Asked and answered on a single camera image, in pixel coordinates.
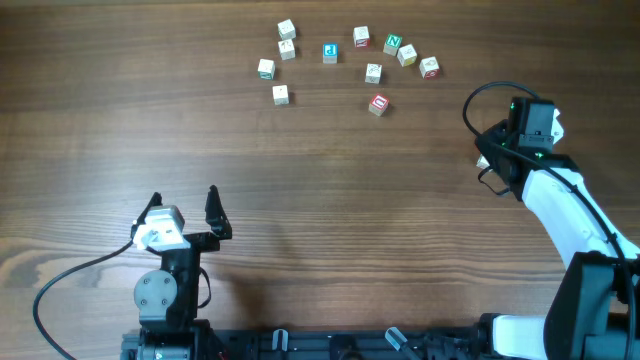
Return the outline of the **red letter A block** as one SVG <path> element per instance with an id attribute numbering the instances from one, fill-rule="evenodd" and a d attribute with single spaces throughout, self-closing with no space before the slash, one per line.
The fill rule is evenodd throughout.
<path id="1" fill-rule="evenodd" d="M 287 85 L 273 86 L 272 95 L 273 95 L 274 104 L 276 106 L 287 105 L 290 103 Z"/>

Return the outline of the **wooden block red side right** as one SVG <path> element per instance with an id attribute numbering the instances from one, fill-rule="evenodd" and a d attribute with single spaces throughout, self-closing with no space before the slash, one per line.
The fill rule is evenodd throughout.
<path id="1" fill-rule="evenodd" d="M 441 71 L 435 56 L 423 58 L 420 61 L 419 70 L 423 79 L 436 77 Z"/>

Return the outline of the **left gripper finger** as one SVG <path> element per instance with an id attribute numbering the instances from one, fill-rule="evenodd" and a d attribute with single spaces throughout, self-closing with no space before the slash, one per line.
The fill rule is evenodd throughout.
<path id="1" fill-rule="evenodd" d="M 140 213 L 140 215 L 136 219 L 133 220 L 131 230 L 130 230 L 131 238 L 135 236 L 138 228 L 145 223 L 145 218 L 149 213 L 149 211 L 153 207 L 161 206 L 161 205 L 162 205 L 161 194 L 159 192 L 154 192 L 149 202 L 147 203 L 146 207 L 144 208 L 144 210 Z"/>
<path id="2" fill-rule="evenodd" d="M 205 204 L 205 221 L 211 232 L 219 239 L 231 239 L 232 226 L 222 206 L 218 188 L 215 185 L 209 187 Z"/>

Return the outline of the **wooden block teal side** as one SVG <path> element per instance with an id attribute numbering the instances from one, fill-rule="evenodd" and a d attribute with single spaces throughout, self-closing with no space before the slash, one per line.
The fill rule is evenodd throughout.
<path id="1" fill-rule="evenodd" d="M 480 169 L 487 169 L 490 167 L 490 164 L 483 155 L 480 155 L 477 160 L 476 166 Z"/>

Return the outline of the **plain wooden block top left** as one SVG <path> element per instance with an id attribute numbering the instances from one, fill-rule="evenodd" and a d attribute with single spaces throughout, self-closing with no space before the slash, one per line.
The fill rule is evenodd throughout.
<path id="1" fill-rule="evenodd" d="M 296 28 L 291 19 L 279 22 L 277 29 L 282 40 L 294 39 L 296 37 Z"/>

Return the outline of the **blue letter P block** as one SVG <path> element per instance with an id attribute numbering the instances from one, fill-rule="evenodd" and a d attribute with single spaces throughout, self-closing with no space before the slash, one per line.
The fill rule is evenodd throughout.
<path id="1" fill-rule="evenodd" d="M 338 46 L 336 43 L 325 43 L 322 47 L 323 63 L 336 64 L 338 62 Z"/>

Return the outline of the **wooden block green side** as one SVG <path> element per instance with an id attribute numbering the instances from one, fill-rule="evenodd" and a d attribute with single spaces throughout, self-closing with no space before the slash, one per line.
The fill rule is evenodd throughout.
<path id="1" fill-rule="evenodd" d="M 260 59 L 258 64 L 258 74 L 261 79 L 273 80 L 275 75 L 275 62 L 269 59 Z"/>

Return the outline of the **wooden block with tree picture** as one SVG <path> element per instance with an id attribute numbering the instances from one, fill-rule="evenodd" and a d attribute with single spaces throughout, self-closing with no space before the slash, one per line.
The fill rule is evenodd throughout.
<path id="1" fill-rule="evenodd" d="M 292 39 L 279 41 L 278 49 L 282 60 L 290 60 L 296 57 L 295 45 Z"/>

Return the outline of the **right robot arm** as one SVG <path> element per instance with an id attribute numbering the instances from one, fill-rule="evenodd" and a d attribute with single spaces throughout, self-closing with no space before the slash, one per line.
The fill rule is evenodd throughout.
<path id="1" fill-rule="evenodd" d="M 554 145 L 563 131 L 553 102 L 515 97 L 509 116 L 476 138 L 505 192 L 541 222 L 566 272 L 542 316 L 492 315 L 488 353 L 520 359 L 636 359 L 639 248 L 611 223 L 584 178 Z"/>

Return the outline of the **wooden block yellow side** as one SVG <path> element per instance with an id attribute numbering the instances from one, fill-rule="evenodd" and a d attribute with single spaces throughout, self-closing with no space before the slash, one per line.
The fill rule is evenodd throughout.
<path id="1" fill-rule="evenodd" d="M 417 59 L 417 52 L 412 44 L 402 46 L 398 49 L 397 59 L 402 67 L 413 64 Z"/>

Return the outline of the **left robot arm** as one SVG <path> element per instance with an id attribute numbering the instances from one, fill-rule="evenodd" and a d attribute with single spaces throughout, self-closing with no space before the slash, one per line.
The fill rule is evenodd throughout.
<path id="1" fill-rule="evenodd" d="M 197 312 L 212 296 L 199 300 L 199 280 L 208 274 L 201 255 L 216 252 L 220 242 L 232 237 L 232 227 L 222 207 L 218 188 L 209 187 L 205 203 L 206 232 L 186 234 L 185 220 L 174 205 L 163 205 L 155 193 L 132 225 L 133 244 L 161 258 L 160 268 L 144 274 L 134 287 L 139 309 L 138 333 L 126 334 L 122 359 L 204 360 L 227 359 L 228 351 L 207 320 Z"/>

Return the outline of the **wooden block with picture centre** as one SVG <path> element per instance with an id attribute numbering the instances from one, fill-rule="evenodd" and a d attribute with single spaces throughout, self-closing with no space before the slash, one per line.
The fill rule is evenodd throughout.
<path id="1" fill-rule="evenodd" d="M 366 68 L 365 82 L 379 84 L 382 76 L 382 66 L 380 64 L 369 63 Z"/>

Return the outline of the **green letter N block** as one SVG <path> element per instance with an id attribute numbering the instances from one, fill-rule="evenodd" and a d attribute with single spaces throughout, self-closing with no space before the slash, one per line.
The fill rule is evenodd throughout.
<path id="1" fill-rule="evenodd" d="M 396 56 L 401 47 L 402 37 L 389 33 L 384 43 L 383 52 L 387 55 Z"/>

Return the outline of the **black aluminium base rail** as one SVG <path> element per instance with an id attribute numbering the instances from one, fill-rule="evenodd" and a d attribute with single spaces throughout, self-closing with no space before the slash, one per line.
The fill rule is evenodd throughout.
<path id="1" fill-rule="evenodd" d="M 499 359 L 486 333 L 475 327 L 385 331 L 271 332 L 192 330 L 156 335 L 149 331 L 123 336 L 126 360 L 349 360 L 349 359 Z"/>

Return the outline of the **red letter U block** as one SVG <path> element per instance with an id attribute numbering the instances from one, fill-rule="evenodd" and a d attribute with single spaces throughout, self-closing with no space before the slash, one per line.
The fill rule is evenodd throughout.
<path id="1" fill-rule="evenodd" d="M 369 111 L 376 116 L 382 116 L 389 106 L 389 99 L 382 95 L 376 94 L 369 102 Z"/>

